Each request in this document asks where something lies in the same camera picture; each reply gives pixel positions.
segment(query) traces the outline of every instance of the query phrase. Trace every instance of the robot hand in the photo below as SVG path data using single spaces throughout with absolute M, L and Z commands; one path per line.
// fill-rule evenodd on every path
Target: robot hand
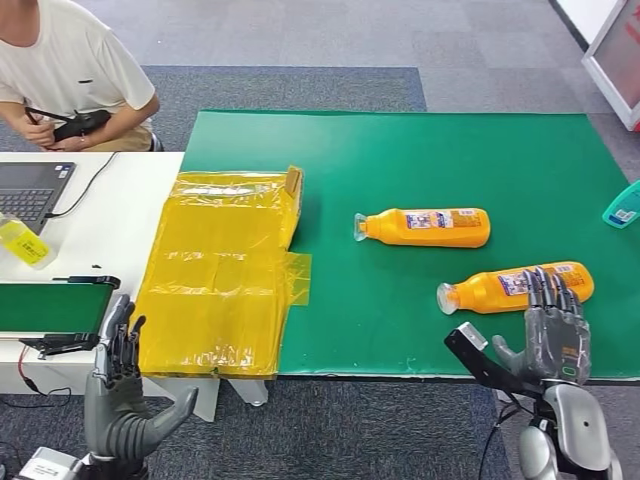
M 536 267 L 525 270 L 529 308 L 525 312 L 526 345 L 514 353 L 500 335 L 492 338 L 500 360 L 514 375 L 529 382 L 558 379 L 582 385 L 591 373 L 591 334 L 582 305 L 560 275 Z
M 87 378 L 85 432 L 91 455 L 121 462 L 141 462 L 193 412 L 197 388 L 152 418 L 143 397 L 138 342 L 145 318 L 129 331 L 134 305 L 118 300 L 100 331 L 95 368 Z

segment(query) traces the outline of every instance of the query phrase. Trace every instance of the black handheld device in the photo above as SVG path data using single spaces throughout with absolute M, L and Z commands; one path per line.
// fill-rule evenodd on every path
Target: black handheld device
M 64 125 L 54 130 L 54 138 L 56 142 L 64 140 L 69 137 L 82 137 L 82 135 L 88 135 L 93 131 L 97 130 L 104 126 L 111 118 L 111 114 L 106 110 L 96 110 L 95 112 L 89 113 L 78 113 L 75 111 L 75 116 L 73 118 L 57 115 L 55 113 L 49 113 L 43 110 L 38 110 L 32 107 L 25 107 L 26 115 L 34 124 L 37 124 L 31 114 L 37 113 L 45 117 L 53 118 L 65 122 Z

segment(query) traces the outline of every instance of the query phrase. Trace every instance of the gray carpet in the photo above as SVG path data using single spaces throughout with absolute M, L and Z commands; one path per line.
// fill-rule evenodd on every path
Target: gray carpet
M 146 66 L 160 111 L 153 128 L 168 151 L 184 151 L 198 110 L 419 112 L 417 68 Z M 0 151 L 35 151 L 0 123 Z
M 162 103 L 155 128 L 169 150 L 183 150 L 195 113 L 206 107 L 426 109 L 414 68 L 146 69 Z M 21 148 L 0 131 L 0 150 Z M 472 385 L 278 380 L 269 390 L 268 404 L 254 408 L 223 382 L 217 421 L 190 419 L 152 458 L 154 478 L 475 479 L 496 416 L 491 392 Z M 40 445 L 82 455 L 82 402 L 45 410 L 0 405 L 0 442 L 15 443 L 25 458 Z M 3 457 L 16 471 L 14 455 L 0 444 Z M 500 436 L 489 459 L 483 478 L 510 478 Z
M 276 381 L 269 391 L 255 408 L 223 382 L 217 420 L 192 417 L 151 457 L 153 478 L 471 480 L 495 415 L 478 386 Z M 26 458 L 39 445 L 82 455 L 82 419 L 79 397 L 61 409 L 0 406 L 0 440 Z M 483 478 L 510 478 L 500 441 L 491 456 Z

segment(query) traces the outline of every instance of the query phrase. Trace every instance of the bottle cap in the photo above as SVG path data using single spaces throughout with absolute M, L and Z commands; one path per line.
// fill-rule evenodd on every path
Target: bottle cap
M 460 308 L 460 296 L 456 291 L 456 287 L 453 285 L 441 283 L 438 286 L 435 297 L 438 299 L 438 306 L 442 313 L 451 315 Z
M 362 213 L 356 213 L 353 221 L 353 238 L 356 242 L 367 238 L 367 217 Z

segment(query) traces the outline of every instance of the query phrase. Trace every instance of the green table mat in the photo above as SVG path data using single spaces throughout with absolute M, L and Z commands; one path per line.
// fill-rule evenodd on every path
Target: green table mat
M 280 374 L 466 374 L 443 344 L 471 321 L 524 344 L 522 313 L 446 316 L 441 282 L 562 260 L 585 264 L 594 377 L 640 377 L 640 222 L 601 215 L 628 185 L 585 115 L 201 112 L 182 165 L 305 171 L 292 251 L 313 255 L 306 307 L 290 310 Z M 386 246 L 352 237 L 356 212 L 480 207 L 480 249 Z

